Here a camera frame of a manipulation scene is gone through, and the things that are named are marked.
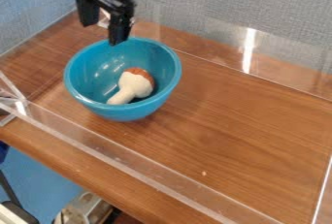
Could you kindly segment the clear acrylic corner bracket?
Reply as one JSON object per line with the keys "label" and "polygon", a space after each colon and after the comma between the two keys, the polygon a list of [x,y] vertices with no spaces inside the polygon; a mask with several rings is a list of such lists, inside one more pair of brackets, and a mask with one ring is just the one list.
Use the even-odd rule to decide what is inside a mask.
{"label": "clear acrylic corner bracket", "polygon": [[101,7],[102,19],[98,22],[101,27],[109,27],[110,14],[113,12],[125,13],[129,11],[134,12],[136,15],[136,0],[97,0],[98,6]]}

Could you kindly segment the clear acrylic left bracket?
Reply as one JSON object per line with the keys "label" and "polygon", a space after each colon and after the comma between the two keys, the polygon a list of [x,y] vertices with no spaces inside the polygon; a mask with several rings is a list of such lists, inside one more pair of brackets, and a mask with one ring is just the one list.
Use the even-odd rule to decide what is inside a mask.
{"label": "clear acrylic left bracket", "polygon": [[27,115],[27,105],[26,97],[0,71],[0,127],[6,126],[19,114]]}

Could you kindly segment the clear acrylic barrier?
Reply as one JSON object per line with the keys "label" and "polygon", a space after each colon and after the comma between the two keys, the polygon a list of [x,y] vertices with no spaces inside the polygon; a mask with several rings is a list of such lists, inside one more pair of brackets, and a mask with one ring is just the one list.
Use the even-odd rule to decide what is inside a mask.
{"label": "clear acrylic barrier", "polygon": [[137,8],[132,34],[332,102],[332,48],[208,16],[181,21],[159,4]]}
{"label": "clear acrylic barrier", "polygon": [[283,224],[205,184],[29,102],[0,140],[145,223]]}

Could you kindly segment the white toy mushroom brown cap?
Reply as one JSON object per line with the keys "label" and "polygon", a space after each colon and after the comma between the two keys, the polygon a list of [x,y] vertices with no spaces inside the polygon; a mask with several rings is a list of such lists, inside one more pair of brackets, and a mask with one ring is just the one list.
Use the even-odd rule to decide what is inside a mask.
{"label": "white toy mushroom brown cap", "polygon": [[124,71],[118,87],[120,91],[106,101],[110,105],[125,105],[136,98],[148,97],[155,89],[155,78],[145,69],[133,67]]}

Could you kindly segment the clear acrylic back barrier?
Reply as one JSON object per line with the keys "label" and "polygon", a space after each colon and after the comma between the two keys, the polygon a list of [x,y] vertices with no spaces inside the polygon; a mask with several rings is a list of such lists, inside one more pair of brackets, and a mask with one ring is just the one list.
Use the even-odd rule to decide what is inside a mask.
{"label": "clear acrylic back barrier", "polygon": [[132,34],[332,102],[332,48],[208,16],[181,21],[159,4],[137,8]]}

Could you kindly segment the white power strip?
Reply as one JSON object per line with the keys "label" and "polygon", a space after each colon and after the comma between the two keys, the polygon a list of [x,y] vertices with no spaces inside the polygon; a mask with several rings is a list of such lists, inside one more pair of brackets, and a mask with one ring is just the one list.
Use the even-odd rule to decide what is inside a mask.
{"label": "white power strip", "polygon": [[84,191],[61,210],[53,224],[104,224],[113,206],[97,194]]}

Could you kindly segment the clear acrylic front barrier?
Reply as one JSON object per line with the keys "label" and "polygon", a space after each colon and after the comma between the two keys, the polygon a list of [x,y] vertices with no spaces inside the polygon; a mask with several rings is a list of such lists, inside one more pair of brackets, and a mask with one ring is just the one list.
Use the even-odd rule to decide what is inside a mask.
{"label": "clear acrylic front barrier", "polygon": [[0,140],[145,223],[283,224],[205,184],[29,102]]}

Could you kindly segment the blue plastic bowl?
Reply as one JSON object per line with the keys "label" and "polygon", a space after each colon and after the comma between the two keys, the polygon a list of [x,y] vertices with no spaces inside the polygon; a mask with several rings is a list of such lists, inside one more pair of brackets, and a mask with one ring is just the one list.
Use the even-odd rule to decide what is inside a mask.
{"label": "blue plastic bowl", "polygon": [[163,43],[132,38],[117,46],[100,41],[69,60],[65,88],[97,115],[133,121],[165,104],[183,77],[180,56]]}

